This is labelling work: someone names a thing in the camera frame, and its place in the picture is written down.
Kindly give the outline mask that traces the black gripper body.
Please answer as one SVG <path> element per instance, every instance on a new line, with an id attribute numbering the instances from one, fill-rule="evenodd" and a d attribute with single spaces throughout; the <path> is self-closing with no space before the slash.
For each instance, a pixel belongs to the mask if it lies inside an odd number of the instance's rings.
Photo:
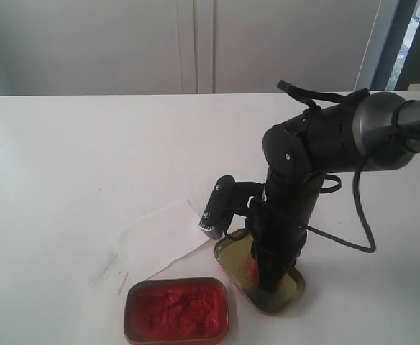
<path id="1" fill-rule="evenodd" d="M 252 204 L 252 251 L 259 265 L 290 266 L 299 256 L 324 178 L 320 172 L 285 178 L 268 170 L 262 198 Z"/>

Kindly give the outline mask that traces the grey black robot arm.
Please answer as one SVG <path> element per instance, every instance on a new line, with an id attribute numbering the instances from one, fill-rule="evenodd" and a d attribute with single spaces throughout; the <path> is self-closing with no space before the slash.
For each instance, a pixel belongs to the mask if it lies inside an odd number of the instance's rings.
<path id="1" fill-rule="evenodd" d="M 357 91 L 346 96 L 305 97 L 306 110 L 273 126 L 262 139 L 268 174 L 261 193 L 250 203 L 247 226 L 253 238 L 258 286 L 274 293 L 295 265 L 310 232 L 309 219 L 324 181 L 352 173 L 352 194 L 367 245 L 375 239 L 360 201 L 360 176 L 365 171 L 397 170 L 420 152 L 420 100 L 391 92 Z"/>

